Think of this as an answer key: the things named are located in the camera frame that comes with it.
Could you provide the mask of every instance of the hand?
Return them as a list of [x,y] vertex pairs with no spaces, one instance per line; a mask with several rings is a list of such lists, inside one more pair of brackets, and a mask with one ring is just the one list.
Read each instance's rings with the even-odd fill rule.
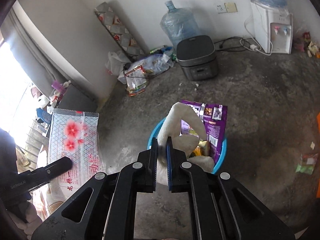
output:
[[42,224],[42,220],[37,215],[35,206],[29,201],[19,204],[19,209],[23,214],[25,214],[28,223],[23,222],[20,218],[18,218],[10,211],[8,211],[8,214],[16,224],[17,228],[23,230],[23,232],[26,234],[26,237],[30,240],[33,232],[39,225]]

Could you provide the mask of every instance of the metal screw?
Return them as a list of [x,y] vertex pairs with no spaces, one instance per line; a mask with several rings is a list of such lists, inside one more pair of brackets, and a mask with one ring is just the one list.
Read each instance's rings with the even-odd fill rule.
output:
[[182,168],[185,168],[185,169],[189,169],[191,168],[191,163],[190,162],[184,162],[181,164]]
[[230,174],[227,172],[223,172],[220,174],[221,179],[230,179]]
[[140,168],[142,168],[142,163],[134,163],[134,164],[132,164],[132,167],[134,168],[134,169],[140,169]]
[[97,180],[101,180],[101,179],[104,179],[105,177],[105,174],[103,172],[98,172],[94,178],[97,179]]

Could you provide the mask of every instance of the barcode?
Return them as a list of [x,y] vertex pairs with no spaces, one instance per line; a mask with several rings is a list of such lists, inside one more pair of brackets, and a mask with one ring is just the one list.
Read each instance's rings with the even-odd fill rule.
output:
[[216,139],[215,137],[213,137],[213,136],[210,135],[210,134],[209,134],[209,141],[210,141],[210,143],[212,143],[215,147],[217,147],[218,139]]

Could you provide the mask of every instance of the purple snack bag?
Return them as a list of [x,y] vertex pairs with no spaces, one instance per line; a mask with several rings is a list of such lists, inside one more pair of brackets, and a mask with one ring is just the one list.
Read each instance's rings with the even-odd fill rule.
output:
[[[182,100],[181,103],[191,106],[192,109],[196,112],[196,114],[199,116],[199,118],[203,122],[205,104],[201,104],[198,102],[189,102],[186,100]],[[181,134],[193,134],[198,136],[197,133],[183,120],[181,120]]]
[[210,156],[214,163],[217,163],[221,154],[227,124],[227,112],[227,106],[217,104],[207,104],[205,106],[203,121],[210,142]]
[[[228,107],[217,104],[189,102],[186,100],[182,100],[181,102],[191,106],[204,123],[208,136],[207,140],[210,143],[210,156],[213,158],[214,163],[217,163],[222,150]],[[197,135],[196,132],[183,120],[181,121],[181,134]]]

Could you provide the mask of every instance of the blue plastic basin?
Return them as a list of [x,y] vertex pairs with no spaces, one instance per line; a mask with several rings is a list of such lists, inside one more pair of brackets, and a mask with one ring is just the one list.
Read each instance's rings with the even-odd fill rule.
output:
[[[150,138],[149,138],[149,141],[148,141],[148,147],[147,149],[150,149],[151,148],[151,141],[152,141],[152,138],[153,137],[157,137],[158,136],[158,133],[162,127],[162,124],[164,122],[165,118],[162,119],[158,124],[157,126],[153,129],[151,135],[150,135]],[[213,168],[213,171],[212,173],[213,174],[217,174],[218,170],[220,169],[223,161],[224,161],[224,158],[226,157],[226,152],[227,152],[227,138],[225,137],[223,139],[223,142],[222,142],[222,151],[221,151],[221,154],[220,154],[220,157],[218,159],[218,162],[214,165],[214,168]]]

